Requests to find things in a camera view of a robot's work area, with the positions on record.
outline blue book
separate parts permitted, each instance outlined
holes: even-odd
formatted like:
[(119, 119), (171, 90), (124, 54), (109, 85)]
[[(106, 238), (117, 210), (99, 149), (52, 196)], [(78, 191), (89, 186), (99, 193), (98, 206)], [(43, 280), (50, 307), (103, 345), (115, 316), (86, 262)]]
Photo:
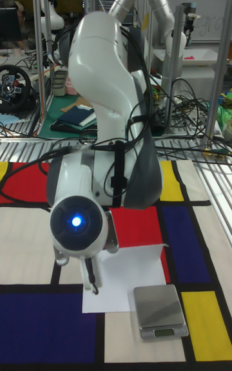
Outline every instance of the blue book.
[(59, 122), (79, 126), (79, 124), (88, 118), (94, 112), (93, 109), (83, 109), (78, 106), (73, 106), (69, 111), (65, 112), (58, 118)]

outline digital scale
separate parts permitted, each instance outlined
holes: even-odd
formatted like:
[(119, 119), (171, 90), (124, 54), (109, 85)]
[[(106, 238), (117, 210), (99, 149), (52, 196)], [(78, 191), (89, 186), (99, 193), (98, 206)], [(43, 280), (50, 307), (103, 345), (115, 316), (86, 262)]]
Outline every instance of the digital scale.
[(133, 293), (143, 341), (176, 339), (189, 335), (174, 285), (138, 287)]

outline racing steering wheel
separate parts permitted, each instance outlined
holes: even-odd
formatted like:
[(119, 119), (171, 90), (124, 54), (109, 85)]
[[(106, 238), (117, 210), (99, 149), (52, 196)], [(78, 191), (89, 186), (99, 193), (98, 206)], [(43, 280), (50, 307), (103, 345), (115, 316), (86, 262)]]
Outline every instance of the racing steering wheel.
[(15, 112), (27, 101), (31, 82), (28, 74), (18, 66), (6, 64), (0, 67), (0, 112)]

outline monitor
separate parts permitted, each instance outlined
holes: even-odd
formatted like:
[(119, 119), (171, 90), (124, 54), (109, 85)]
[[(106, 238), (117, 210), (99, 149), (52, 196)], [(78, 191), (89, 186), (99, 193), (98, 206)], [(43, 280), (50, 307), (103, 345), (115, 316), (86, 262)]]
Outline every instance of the monitor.
[(16, 8), (0, 8), (0, 42), (22, 41)]

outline green cutting mat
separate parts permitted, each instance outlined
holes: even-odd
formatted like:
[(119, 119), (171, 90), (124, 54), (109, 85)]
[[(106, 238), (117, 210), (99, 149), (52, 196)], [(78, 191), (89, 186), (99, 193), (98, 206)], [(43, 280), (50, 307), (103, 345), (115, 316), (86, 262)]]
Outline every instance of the green cutting mat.
[(50, 104), (47, 116), (42, 126), (42, 130), (39, 133), (40, 138), (78, 138), (78, 133), (68, 133), (51, 131), (50, 125), (52, 125), (62, 114), (61, 108), (71, 105), (77, 100), (76, 95), (65, 95), (65, 96), (53, 96), (52, 103)]

